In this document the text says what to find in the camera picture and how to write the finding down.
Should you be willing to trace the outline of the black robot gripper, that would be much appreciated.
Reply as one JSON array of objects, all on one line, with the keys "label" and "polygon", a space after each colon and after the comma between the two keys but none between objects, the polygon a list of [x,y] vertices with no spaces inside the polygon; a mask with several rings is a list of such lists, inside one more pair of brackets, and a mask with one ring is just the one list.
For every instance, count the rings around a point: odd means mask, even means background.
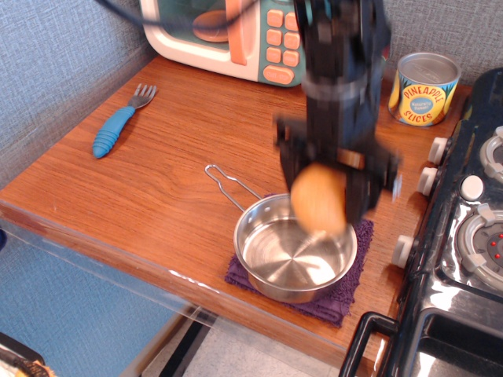
[{"label": "black robot gripper", "polygon": [[376,139],[381,83],[379,75],[334,85],[306,77],[306,118],[276,118],[276,145],[288,191],[312,162],[345,171],[345,214],[352,225],[376,207],[383,189],[397,196],[402,188],[400,158]]}]

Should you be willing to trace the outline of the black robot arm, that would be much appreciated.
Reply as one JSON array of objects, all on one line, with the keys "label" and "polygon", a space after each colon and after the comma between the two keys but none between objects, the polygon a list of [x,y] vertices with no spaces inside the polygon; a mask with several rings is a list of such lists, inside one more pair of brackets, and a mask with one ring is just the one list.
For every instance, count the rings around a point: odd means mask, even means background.
[{"label": "black robot arm", "polygon": [[307,117],[276,120],[288,186],[310,164],[346,179],[344,213],[352,225],[382,190],[399,190],[400,158],[376,139],[384,54],[391,42],[382,1],[296,1],[306,59]]}]

